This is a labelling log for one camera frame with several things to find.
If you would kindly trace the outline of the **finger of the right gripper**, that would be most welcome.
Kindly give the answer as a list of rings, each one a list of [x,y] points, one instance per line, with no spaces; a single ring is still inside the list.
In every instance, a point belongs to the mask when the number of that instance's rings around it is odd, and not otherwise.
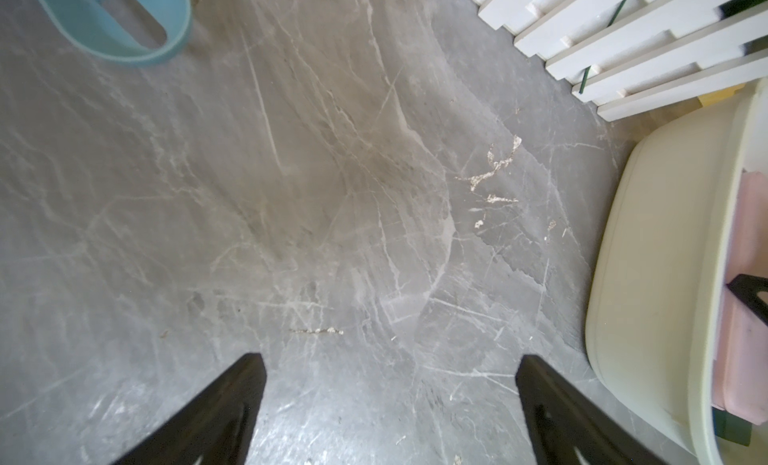
[[[766,277],[748,274],[739,274],[727,284],[730,292],[765,325],[768,325],[768,308],[760,294],[767,291],[767,286]]]

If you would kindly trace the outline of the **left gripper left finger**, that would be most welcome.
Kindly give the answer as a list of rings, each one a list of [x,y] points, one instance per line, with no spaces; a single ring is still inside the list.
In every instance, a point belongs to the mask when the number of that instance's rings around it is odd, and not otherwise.
[[[267,382],[262,356],[246,353],[118,464],[243,464]]]

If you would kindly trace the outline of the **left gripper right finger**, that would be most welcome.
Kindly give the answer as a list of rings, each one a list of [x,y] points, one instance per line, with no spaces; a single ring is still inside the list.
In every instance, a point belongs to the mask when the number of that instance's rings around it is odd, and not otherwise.
[[[538,355],[525,355],[515,375],[538,464],[661,464]]]

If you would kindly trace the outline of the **pink pencil case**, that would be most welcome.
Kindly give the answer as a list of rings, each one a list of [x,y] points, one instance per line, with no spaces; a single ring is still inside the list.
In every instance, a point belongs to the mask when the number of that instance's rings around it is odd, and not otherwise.
[[[767,177],[741,175],[724,282],[767,275]],[[767,421],[767,325],[728,288],[721,296],[712,403],[754,425]]]

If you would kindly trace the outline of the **white plastic storage box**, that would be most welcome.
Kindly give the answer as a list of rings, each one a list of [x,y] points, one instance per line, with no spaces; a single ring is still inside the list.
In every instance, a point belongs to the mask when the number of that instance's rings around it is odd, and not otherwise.
[[[712,392],[728,248],[747,172],[767,170],[767,84],[659,128],[631,152],[600,247],[589,363],[629,410],[701,464],[763,464],[714,431]]]

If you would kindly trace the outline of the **green pencil case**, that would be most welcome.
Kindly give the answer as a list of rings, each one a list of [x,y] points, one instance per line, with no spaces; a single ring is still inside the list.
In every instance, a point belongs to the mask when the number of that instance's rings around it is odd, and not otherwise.
[[[716,437],[745,447],[750,445],[752,423],[715,407],[712,417]]]

